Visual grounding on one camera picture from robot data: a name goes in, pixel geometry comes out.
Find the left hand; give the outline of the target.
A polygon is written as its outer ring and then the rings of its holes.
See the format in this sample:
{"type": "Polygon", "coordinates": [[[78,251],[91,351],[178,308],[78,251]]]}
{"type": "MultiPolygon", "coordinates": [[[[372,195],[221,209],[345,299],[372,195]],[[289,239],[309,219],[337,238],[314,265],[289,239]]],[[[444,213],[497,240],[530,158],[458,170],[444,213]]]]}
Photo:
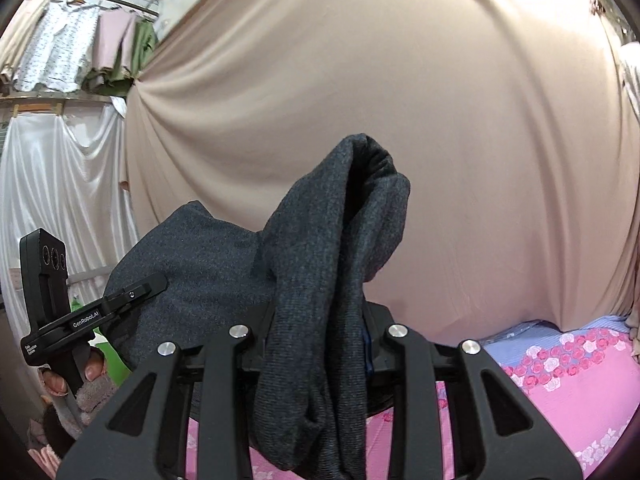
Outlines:
{"type": "Polygon", "coordinates": [[[104,353],[96,347],[80,350],[66,367],[41,367],[39,379],[44,392],[52,398],[62,398],[68,394],[78,393],[82,386],[95,382],[107,372],[104,353]]]}

